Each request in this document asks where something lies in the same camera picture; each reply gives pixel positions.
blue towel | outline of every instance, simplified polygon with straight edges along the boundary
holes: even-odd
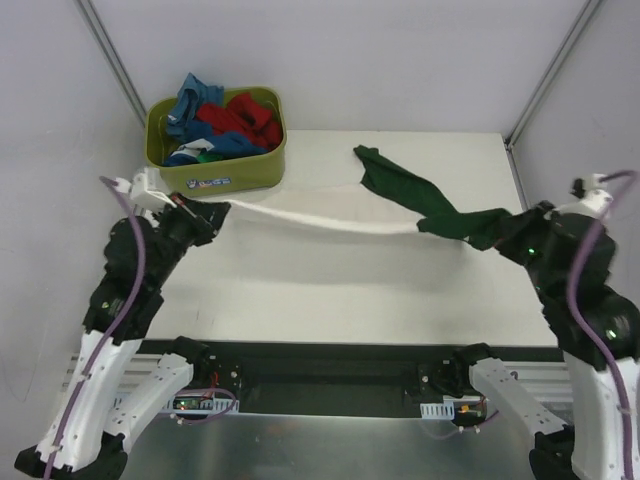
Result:
[[[187,122],[193,120],[198,109],[205,103],[222,105],[223,95],[224,88],[208,87],[198,80],[193,73],[189,73],[178,92],[176,105],[169,112],[167,134],[182,143],[187,143],[189,141],[185,138]]]
[[[217,153],[224,158],[250,157],[267,153],[266,148],[256,147],[238,132],[211,135],[180,145],[164,162],[165,167],[179,167],[198,163],[198,155]]]
[[[199,138],[212,136],[213,127],[210,123],[201,122],[200,120],[189,120],[184,126],[184,140],[182,140],[182,143],[189,143]]]

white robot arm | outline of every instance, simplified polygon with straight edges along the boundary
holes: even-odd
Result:
[[[531,274],[569,370],[575,424],[566,425],[539,404],[487,345],[461,349],[449,364],[429,375],[429,383],[440,393],[460,397],[471,387],[486,396],[528,445],[538,479],[632,480],[629,470],[640,472],[640,313],[605,285],[615,251],[606,233],[588,258],[576,296],[582,316],[610,351],[614,368],[579,327],[566,296],[569,270],[583,237],[589,234],[593,218],[607,218],[613,203],[604,178],[592,175],[576,181],[577,202],[558,208],[543,202],[509,219],[505,238],[497,246]],[[629,409],[621,408],[619,385],[624,385],[622,396],[629,400]]]
[[[166,194],[155,169],[145,168],[132,183],[110,184],[137,205],[154,213],[157,226],[136,217],[146,265],[138,256],[133,221],[111,230],[104,253],[106,274],[90,300],[84,319],[81,351],[58,414],[42,441],[20,452],[15,466],[35,478],[111,480],[120,478],[127,454],[146,426],[177,392],[210,388],[211,352],[179,337],[153,372],[122,404],[113,407],[125,367],[138,351],[151,320],[162,305],[161,287],[191,246],[211,242],[218,234],[228,203],[193,202]],[[136,278],[142,272],[141,279]],[[128,312],[131,285],[141,288]],[[121,323],[114,324],[116,318]]]

cloth pile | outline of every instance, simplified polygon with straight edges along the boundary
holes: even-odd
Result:
[[[167,134],[182,143],[165,167],[261,155],[282,142],[273,112],[243,93],[223,107],[224,88],[189,73],[167,118]]]

white cloth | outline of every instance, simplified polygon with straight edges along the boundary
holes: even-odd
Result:
[[[281,191],[259,201],[230,199],[233,218],[365,235],[418,233],[421,216],[362,185]]]

green plastic bin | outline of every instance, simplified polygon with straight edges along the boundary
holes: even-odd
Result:
[[[282,180],[287,129],[282,116],[280,97],[275,91],[265,87],[232,88],[225,90],[224,104],[245,92],[249,92],[257,103],[272,110],[274,117],[282,125],[282,143],[264,155],[183,167],[163,167],[165,159],[180,145],[166,133],[167,115],[177,98],[161,100],[149,110],[145,134],[147,163],[160,169],[163,180],[174,191],[189,197],[199,197],[273,187]]]

